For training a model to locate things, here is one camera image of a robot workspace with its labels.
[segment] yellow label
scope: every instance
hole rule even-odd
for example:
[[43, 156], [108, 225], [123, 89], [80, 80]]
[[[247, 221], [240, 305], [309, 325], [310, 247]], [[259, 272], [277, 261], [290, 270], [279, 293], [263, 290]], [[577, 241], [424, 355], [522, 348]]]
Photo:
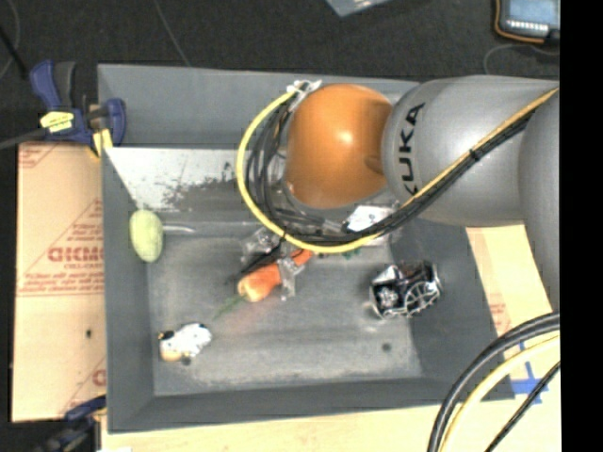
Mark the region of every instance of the yellow label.
[[40, 124], [54, 134], [69, 129], [72, 126], [72, 120], [73, 114], [71, 112], [53, 110], [40, 119]]

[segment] white toy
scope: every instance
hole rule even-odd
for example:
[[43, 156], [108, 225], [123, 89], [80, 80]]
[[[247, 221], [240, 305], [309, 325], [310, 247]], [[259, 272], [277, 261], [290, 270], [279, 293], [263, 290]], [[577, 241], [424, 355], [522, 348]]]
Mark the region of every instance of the white toy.
[[189, 323], [176, 331], [159, 333], [159, 356], [165, 362], [190, 363], [212, 339], [209, 331], [201, 323]]

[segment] cardboard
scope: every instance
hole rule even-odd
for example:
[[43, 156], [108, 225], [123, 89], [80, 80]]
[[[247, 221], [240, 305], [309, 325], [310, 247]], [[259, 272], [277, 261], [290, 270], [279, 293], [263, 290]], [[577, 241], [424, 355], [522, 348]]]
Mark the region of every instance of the cardboard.
[[12, 420], [54, 419], [106, 388], [100, 161], [19, 148]]

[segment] gray bin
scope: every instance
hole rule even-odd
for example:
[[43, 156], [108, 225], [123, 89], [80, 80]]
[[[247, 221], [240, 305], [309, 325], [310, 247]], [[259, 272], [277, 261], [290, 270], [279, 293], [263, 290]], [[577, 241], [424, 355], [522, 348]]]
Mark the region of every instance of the gray bin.
[[[435, 403], [495, 338], [465, 230], [422, 219], [380, 247], [313, 259], [294, 298], [273, 293], [213, 320], [235, 292], [239, 240], [258, 227], [225, 163], [251, 118], [300, 76], [120, 65], [98, 74], [100, 100], [123, 98], [128, 117], [103, 172], [110, 431]], [[392, 101], [415, 86], [323, 78]], [[192, 230], [166, 234], [153, 264], [128, 236], [140, 207]], [[436, 263], [444, 295], [424, 315], [380, 320], [368, 285], [400, 259]], [[188, 366], [161, 362], [157, 334], [190, 321], [212, 331], [210, 346]], [[503, 384], [491, 396], [510, 394]]]

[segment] carrot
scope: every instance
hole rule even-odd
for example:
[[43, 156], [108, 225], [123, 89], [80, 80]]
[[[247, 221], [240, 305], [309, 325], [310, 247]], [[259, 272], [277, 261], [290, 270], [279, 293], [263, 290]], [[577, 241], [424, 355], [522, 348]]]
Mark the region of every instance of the carrot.
[[[291, 258], [297, 266], [303, 265], [312, 256], [313, 253], [309, 250], [296, 250], [291, 254]], [[256, 302], [267, 297], [281, 282], [278, 265], [271, 263], [241, 278], [236, 290], [247, 301]]]

